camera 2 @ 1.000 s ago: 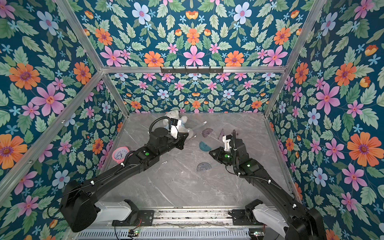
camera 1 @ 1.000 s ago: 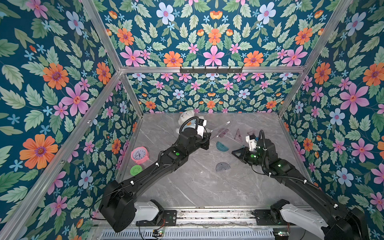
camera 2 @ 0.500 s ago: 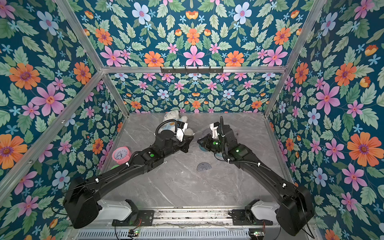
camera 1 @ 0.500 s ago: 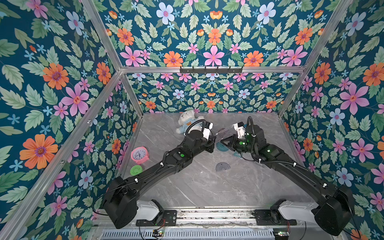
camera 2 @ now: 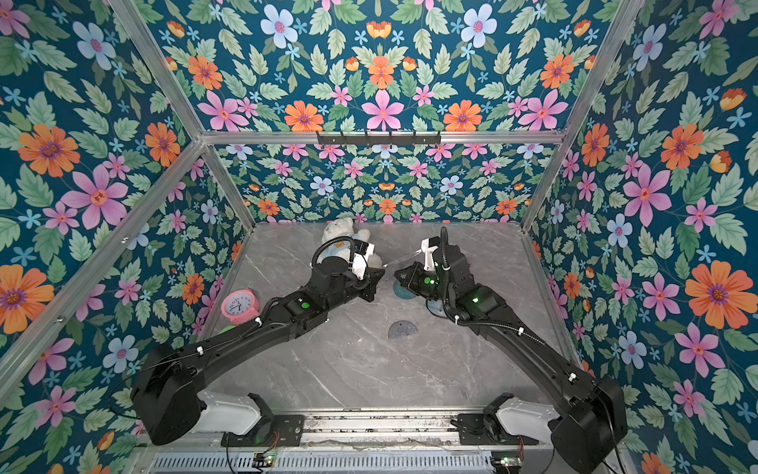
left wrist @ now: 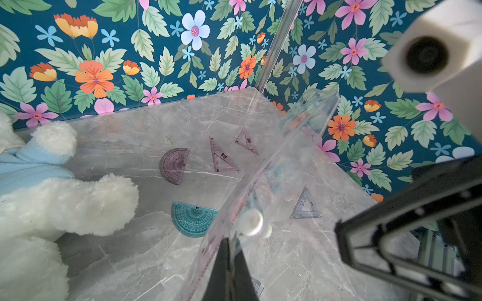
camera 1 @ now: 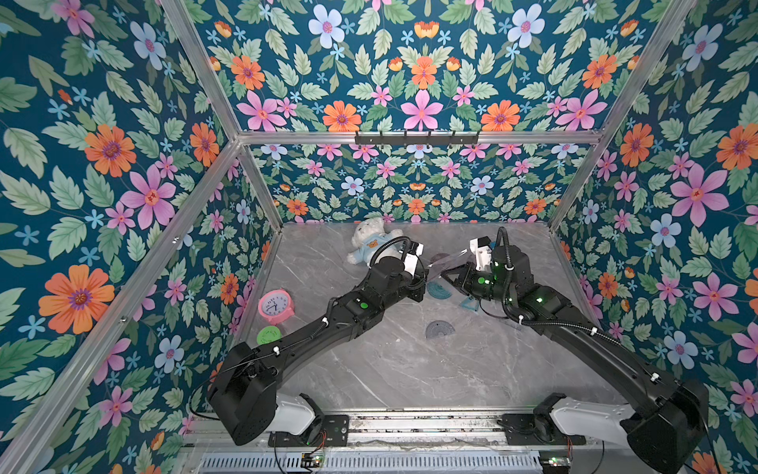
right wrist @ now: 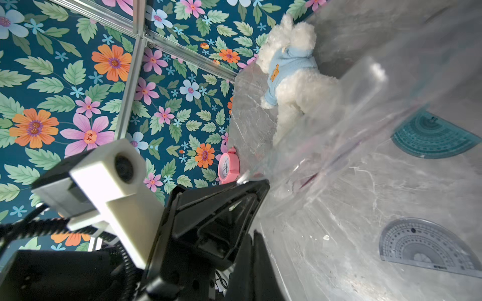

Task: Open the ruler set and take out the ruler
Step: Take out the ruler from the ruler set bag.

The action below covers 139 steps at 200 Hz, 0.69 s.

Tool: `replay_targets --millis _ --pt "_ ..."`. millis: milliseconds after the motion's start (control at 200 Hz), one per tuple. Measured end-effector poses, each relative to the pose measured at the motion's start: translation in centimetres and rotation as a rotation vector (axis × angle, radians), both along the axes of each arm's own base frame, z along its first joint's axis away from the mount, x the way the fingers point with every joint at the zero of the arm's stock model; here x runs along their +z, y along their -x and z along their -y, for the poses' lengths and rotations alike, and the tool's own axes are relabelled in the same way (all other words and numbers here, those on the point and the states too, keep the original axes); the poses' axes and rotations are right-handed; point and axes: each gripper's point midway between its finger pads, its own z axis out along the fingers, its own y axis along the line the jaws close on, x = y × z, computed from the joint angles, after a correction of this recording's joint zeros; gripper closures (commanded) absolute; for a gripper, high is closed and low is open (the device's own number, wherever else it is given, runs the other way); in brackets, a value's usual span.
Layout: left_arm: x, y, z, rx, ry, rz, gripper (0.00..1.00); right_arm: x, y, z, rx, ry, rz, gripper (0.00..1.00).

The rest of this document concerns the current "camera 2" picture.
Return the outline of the grey blue protractor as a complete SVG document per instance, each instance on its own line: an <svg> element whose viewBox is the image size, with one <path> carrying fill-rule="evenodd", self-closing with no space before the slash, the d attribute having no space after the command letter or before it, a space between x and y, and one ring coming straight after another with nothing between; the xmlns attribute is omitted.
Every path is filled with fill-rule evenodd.
<svg viewBox="0 0 758 474"><path fill-rule="evenodd" d="M388 338L390 340L411 337L416 334L418 334L418 327L414 323L406 320L392 323L388 330Z"/></svg>

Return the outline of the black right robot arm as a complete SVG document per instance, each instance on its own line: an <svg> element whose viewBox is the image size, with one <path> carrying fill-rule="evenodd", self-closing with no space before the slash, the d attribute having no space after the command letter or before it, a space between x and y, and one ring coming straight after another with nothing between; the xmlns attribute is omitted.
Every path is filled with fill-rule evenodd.
<svg viewBox="0 0 758 474"><path fill-rule="evenodd" d="M550 444L578 473L594 472L629 430L624 392L611 378L595 378L537 336L504 297L475 281L470 264L445 229L424 239L424 257L396 270L401 288L439 304L442 316L493 344L548 397L546 404L503 393L483 412L482 431L498 444L529 438Z"/></svg>

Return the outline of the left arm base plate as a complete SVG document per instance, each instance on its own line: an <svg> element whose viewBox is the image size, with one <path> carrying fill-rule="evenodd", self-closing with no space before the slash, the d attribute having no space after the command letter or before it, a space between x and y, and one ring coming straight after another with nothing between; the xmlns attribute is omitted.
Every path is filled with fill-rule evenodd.
<svg viewBox="0 0 758 474"><path fill-rule="evenodd" d="M225 448L293 448L299 446L304 433L302 415L264 416L248 434L225 434Z"/></svg>

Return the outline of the teal protractor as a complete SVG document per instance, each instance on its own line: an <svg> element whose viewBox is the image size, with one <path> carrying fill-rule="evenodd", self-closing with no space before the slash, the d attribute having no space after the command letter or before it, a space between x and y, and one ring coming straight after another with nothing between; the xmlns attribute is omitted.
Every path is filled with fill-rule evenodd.
<svg viewBox="0 0 758 474"><path fill-rule="evenodd" d="M393 284L393 292L398 298L404 300L414 299L416 297L416 294L414 294L414 292L410 292L410 290L402 286L398 280L395 280Z"/></svg>

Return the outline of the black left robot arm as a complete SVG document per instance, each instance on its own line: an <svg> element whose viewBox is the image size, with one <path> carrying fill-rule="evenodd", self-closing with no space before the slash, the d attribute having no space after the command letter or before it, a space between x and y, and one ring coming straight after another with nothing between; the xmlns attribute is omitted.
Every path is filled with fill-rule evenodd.
<svg viewBox="0 0 758 474"><path fill-rule="evenodd" d="M349 245L347 258L325 256L328 246L322 244L308 282L271 299L251 321L179 349L159 345L148 354L130 399L152 444L165 446L193 433L268 437L272 411L260 396L212 393L209 385L252 357L316 329L351 300L373 300L385 274L369 264L373 245L351 237L343 242Z"/></svg>

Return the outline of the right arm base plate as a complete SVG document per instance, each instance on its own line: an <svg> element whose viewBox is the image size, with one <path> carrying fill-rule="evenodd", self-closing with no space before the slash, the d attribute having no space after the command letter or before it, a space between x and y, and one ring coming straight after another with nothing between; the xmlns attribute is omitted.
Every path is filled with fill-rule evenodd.
<svg viewBox="0 0 758 474"><path fill-rule="evenodd" d="M460 413L450 420L462 446L537 446L538 440L513 436L483 413Z"/></svg>

